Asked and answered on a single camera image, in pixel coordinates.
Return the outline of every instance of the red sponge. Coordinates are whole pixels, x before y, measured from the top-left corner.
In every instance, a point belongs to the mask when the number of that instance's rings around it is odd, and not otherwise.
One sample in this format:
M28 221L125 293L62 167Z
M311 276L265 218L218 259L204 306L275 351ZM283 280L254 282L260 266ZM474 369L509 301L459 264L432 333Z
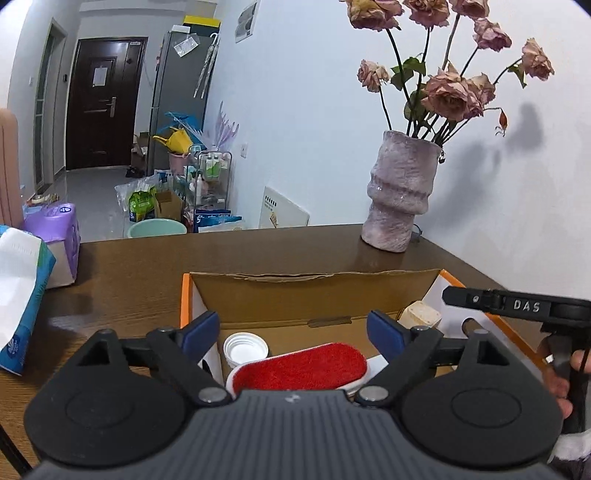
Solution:
M367 374L367 361L356 348L327 343L242 365L232 371L226 388L234 394L244 389L349 390Z

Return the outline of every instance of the brown door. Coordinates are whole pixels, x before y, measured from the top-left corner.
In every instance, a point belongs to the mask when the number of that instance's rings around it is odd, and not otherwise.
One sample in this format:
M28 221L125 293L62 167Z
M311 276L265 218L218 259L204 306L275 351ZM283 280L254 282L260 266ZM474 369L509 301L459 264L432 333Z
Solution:
M66 130L66 168L129 165L146 38L80 40Z

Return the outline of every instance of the pink bucket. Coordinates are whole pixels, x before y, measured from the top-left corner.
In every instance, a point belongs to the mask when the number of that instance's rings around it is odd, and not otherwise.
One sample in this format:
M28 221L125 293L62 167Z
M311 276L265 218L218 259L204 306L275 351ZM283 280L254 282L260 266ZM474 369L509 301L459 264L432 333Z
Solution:
M189 154L177 155L174 153L168 153L170 160L170 170L174 175L184 175L184 168L189 164Z

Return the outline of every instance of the door handle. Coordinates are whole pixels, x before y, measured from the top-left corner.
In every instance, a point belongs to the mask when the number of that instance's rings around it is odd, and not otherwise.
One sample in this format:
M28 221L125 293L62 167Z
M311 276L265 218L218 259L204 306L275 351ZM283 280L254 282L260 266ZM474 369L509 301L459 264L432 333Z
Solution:
M117 97L111 99L111 103L107 103L107 106L111 107L111 118L115 116L115 108L117 106Z

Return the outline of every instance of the pink chair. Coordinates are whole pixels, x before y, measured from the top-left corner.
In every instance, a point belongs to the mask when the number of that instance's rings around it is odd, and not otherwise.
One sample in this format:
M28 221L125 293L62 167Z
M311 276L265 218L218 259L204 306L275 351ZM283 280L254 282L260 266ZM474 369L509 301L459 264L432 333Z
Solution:
M17 117L0 108L0 225L20 227L21 224Z

